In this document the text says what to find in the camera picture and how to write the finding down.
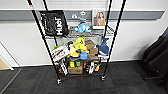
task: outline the cardboard box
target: cardboard box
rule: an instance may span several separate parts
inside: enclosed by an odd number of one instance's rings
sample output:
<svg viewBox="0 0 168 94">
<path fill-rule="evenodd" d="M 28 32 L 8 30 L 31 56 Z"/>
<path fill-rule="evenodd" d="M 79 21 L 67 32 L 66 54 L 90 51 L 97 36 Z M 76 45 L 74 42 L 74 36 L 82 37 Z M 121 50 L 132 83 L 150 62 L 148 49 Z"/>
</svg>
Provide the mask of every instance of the cardboard box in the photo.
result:
<svg viewBox="0 0 168 94">
<path fill-rule="evenodd" d="M 95 57 L 95 54 L 88 54 L 87 57 Z"/>
<path fill-rule="evenodd" d="M 68 66 L 68 72 L 69 72 L 69 74 L 82 74 L 83 73 L 83 64 L 81 64 L 81 66 L 79 66 L 79 67 L 74 67 L 74 68 L 71 68 L 70 66 Z"/>
<path fill-rule="evenodd" d="M 86 47 L 87 47 L 87 50 L 90 50 L 92 48 L 94 48 L 96 45 L 95 44 L 87 44 Z"/>
<path fill-rule="evenodd" d="M 98 54 L 98 48 L 92 48 L 89 51 L 90 54 Z"/>
</svg>

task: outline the plush toy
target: plush toy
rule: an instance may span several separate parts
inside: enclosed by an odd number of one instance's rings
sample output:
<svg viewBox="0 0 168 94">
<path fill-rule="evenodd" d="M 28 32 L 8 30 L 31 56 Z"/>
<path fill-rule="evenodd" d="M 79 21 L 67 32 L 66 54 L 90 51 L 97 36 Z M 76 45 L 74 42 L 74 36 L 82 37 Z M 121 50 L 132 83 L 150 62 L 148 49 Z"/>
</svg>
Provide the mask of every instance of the plush toy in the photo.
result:
<svg viewBox="0 0 168 94">
<path fill-rule="evenodd" d="M 85 37 L 79 37 L 78 39 L 76 39 L 76 42 L 73 43 L 73 47 L 76 50 L 81 49 L 81 45 L 84 44 L 84 39 L 85 39 Z"/>
<path fill-rule="evenodd" d="M 83 33 L 83 32 L 91 32 L 91 30 L 89 30 L 90 26 L 86 23 L 81 23 L 78 28 L 75 28 L 75 31 L 78 31 L 79 33 Z"/>
<path fill-rule="evenodd" d="M 109 38 L 105 38 L 105 37 L 102 36 L 102 39 L 103 39 L 102 44 L 101 45 L 96 45 L 96 47 L 98 48 L 99 53 L 101 55 L 108 55 L 109 54 L 109 47 L 106 45 L 106 41 Z"/>
<path fill-rule="evenodd" d="M 85 59 L 85 54 L 82 53 L 87 51 L 87 47 L 84 46 L 84 39 L 85 39 L 84 37 L 79 37 L 78 39 L 76 39 L 75 43 L 70 44 L 70 55 L 72 57 L 82 56 L 81 59 Z"/>
</svg>

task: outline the shelf wheel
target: shelf wheel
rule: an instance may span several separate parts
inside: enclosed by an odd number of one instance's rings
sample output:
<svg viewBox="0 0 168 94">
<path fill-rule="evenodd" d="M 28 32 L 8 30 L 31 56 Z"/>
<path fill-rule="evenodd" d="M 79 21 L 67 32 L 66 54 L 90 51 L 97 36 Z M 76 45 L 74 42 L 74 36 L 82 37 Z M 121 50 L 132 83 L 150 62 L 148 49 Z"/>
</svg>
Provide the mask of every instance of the shelf wheel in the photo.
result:
<svg viewBox="0 0 168 94">
<path fill-rule="evenodd" d="M 57 83 L 58 83 L 58 85 L 61 84 L 61 79 L 58 79 L 58 80 L 57 80 Z"/>
<path fill-rule="evenodd" d="M 102 76 L 102 77 L 101 77 L 101 80 L 104 81 L 104 80 L 105 80 L 105 76 Z"/>
</svg>

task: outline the product box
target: product box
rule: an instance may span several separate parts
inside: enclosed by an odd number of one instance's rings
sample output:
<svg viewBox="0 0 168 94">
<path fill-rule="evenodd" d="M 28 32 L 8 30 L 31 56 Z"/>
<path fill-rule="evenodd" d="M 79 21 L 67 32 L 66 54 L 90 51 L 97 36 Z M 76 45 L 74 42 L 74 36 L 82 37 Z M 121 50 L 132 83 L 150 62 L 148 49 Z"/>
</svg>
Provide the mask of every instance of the product box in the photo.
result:
<svg viewBox="0 0 168 94">
<path fill-rule="evenodd" d="M 98 48 L 92 48 L 89 51 L 90 54 L 98 54 Z"/>
<path fill-rule="evenodd" d="M 87 57 L 95 57 L 95 54 L 88 54 Z"/>
<path fill-rule="evenodd" d="M 69 72 L 69 74 L 82 74 L 83 73 L 83 64 L 81 64 L 81 66 L 79 66 L 79 67 L 74 67 L 74 68 L 71 68 L 70 66 L 68 66 L 68 72 Z"/>
<path fill-rule="evenodd" d="M 79 67 L 80 66 L 80 62 L 76 62 L 76 66 Z"/>
<path fill-rule="evenodd" d="M 87 50 L 90 50 L 91 48 L 94 48 L 96 45 L 95 44 L 87 44 Z"/>
<path fill-rule="evenodd" d="M 75 67 L 75 63 L 74 62 L 70 62 L 70 67 L 71 68 Z"/>
<path fill-rule="evenodd" d="M 60 46 L 51 52 L 54 62 L 61 60 L 62 58 L 66 57 L 69 54 L 70 54 L 69 50 L 65 45 Z"/>
</svg>

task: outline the white wall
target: white wall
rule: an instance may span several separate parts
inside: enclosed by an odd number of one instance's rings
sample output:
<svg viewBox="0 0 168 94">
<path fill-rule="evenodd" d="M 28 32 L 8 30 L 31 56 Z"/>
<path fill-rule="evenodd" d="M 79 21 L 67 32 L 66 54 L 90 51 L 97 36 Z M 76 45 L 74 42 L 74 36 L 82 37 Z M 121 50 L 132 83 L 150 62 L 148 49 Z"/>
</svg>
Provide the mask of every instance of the white wall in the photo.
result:
<svg viewBox="0 0 168 94">
<path fill-rule="evenodd" d="M 32 1 L 35 9 L 44 9 L 42 0 Z M 75 0 L 74 2 L 74 0 L 46 0 L 50 10 L 107 9 L 108 1 L 109 0 Z M 17 0 L 16 2 L 4 0 L 2 3 L 0 10 L 29 9 L 27 0 Z M 112 10 L 120 10 L 121 3 L 122 0 L 113 0 Z M 124 10 L 163 10 L 165 13 L 161 19 L 154 21 L 121 21 L 110 61 L 137 60 L 140 58 L 144 50 L 157 40 L 168 25 L 167 3 L 167 0 L 127 0 Z M 110 26 L 115 28 L 116 21 L 110 21 Z M 0 28 L 0 41 L 5 45 L 20 66 L 51 64 L 35 21 L 0 21 Z M 48 40 L 48 43 L 50 48 L 55 45 L 53 40 Z"/>
<path fill-rule="evenodd" d="M 4 47 L 4 45 L 1 42 L 0 42 L 0 59 L 12 70 L 13 70 L 12 66 L 19 67 L 17 62 L 12 58 L 12 56 L 8 53 L 8 50 Z"/>
</svg>

